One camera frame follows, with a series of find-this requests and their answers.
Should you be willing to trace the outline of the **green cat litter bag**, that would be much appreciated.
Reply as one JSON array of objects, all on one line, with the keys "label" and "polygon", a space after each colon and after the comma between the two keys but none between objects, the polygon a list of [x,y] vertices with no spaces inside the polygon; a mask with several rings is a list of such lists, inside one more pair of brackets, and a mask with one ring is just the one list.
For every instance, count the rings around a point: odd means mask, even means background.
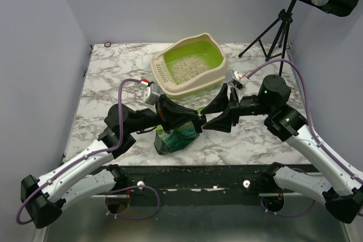
[{"label": "green cat litter bag", "polygon": [[170,154],[189,146],[199,134],[195,132],[191,122],[171,130],[170,133],[166,133],[162,126],[158,125],[155,128],[154,147],[160,155]]}]

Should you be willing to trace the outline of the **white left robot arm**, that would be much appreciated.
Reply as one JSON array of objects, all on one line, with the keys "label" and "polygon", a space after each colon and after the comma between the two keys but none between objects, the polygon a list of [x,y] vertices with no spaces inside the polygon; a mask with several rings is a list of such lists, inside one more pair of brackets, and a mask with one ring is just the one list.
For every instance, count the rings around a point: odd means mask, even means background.
[{"label": "white left robot arm", "polygon": [[77,156],[40,177],[26,176],[20,183],[22,202],[17,224],[33,223],[37,229],[52,224],[75,201],[105,192],[121,193],[126,181],[117,166],[101,166],[126,153],[136,142],[133,133],[161,126],[169,133],[183,126],[202,132],[205,115],[161,95],[153,109],[133,110],[118,102],[104,120],[106,129]]}]

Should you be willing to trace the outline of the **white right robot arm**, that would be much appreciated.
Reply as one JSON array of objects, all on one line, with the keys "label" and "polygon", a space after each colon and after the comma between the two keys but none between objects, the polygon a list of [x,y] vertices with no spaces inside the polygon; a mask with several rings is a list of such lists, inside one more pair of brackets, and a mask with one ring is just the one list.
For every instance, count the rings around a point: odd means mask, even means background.
[{"label": "white right robot arm", "polygon": [[311,121],[287,104],[291,89],[278,75],[266,76],[257,95],[238,97],[249,80],[232,78],[201,114],[218,113],[203,128],[229,133],[241,116],[265,115],[264,125],[274,136],[302,154],[322,175],[299,173],[280,163],[271,164],[261,177],[268,192],[287,189],[325,206],[343,223],[352,223],[362,210],[362,171],[344,160],[316,134]]}]

